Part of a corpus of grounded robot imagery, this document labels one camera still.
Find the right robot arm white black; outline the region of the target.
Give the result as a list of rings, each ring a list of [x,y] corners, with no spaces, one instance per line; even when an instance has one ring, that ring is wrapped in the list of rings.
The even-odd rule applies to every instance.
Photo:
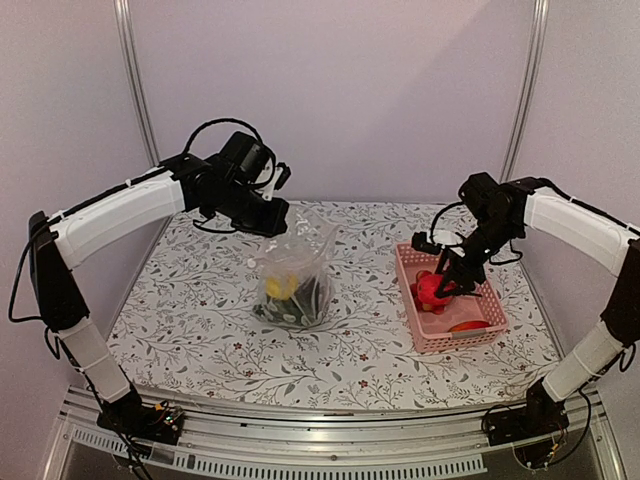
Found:
[[[596,326],[530,388],[530,398],[536,399],[518,412],[516,422],[524,435],[537,436],[555,420],[553,403],[563,402],[598,377],[639,340],[639,230],[542,177],[498,183],[487,173],[477,173],[464,182],[458,196],[476,227],[464,239],[429,230],[428,244],[449,255],[438,297],[472,293],[486,279],[485,264],[512,240],[525,238],[529,230],[575,248],[616,279]],[[452,292],[448,284],[455,286]]]

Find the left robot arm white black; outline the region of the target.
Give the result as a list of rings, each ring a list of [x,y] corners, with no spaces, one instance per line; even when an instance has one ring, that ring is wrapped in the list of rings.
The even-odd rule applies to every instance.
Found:
[[[90,318],[74,269],[141,227],[192,210],[205,220],[228,218],[235,232],[280,235],[287,229],[289,204],[274,193],[290,175],[260,139],[236,131],[205,159],[184,150],[53,217],[31,217],[29,267],[39,316],[126,433],[141,433],[149,415],[130,397],[131,383]]]

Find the red strawberry toy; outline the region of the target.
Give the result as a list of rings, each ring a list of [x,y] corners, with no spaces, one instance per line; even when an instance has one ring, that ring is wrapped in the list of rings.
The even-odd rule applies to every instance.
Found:
[[[452,298],[438,299],[434,296],[438,282],[439,276],[429,270],[417,272],[415,282],[410,285],[410,292],[419,313],[427,312],[441,315],[452,302]]]

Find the clear zip top bag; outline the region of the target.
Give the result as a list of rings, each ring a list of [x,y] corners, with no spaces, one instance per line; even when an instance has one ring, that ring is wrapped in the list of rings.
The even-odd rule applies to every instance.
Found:
[[[298,279],[298,288],[308,278],[316,277],[321,289],[322,316],[318,324],[320,325],[324,321],[333,296],[333,286],[328,270],[334,256],[338,227],[305,205],[292,206],[286,222],[287,231],[265,240],[257,256],[249,261],[249,265],[257,269],[259,274],[254,305],[275,300],[265,293],[265,282],[268,277],[295,275]],[[313,328],[304,328],[299,325],[271,325],[287,329]]]

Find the yellow lemon toy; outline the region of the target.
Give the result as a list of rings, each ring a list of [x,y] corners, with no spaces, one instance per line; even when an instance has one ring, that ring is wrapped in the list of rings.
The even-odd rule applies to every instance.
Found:
[[[298,288],[298,279],[295,275],[284,277],[268,277],[265,282],[265,293],[268,297],[285,301],[288,300]]]

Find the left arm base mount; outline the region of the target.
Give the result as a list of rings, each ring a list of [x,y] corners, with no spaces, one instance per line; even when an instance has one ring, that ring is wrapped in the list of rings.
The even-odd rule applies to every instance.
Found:
[[[162,401],[145,405],[137,392],[112,403],[103,402],[97,425],[122,436],[151,442],[177,445],[184,425],[184,410]]]

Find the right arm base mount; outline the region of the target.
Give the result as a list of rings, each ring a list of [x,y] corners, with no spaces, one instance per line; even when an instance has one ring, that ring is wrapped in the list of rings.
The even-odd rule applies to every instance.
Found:
[[[481,430],[491,446],[545,437],[543,441],[515,448],[516,460],[529,469],[545,468],[552,463],[568,426],[565,401],[555,401],[541,380],[527,390],[523,406],[497,405],[488,409],[481,420]]]

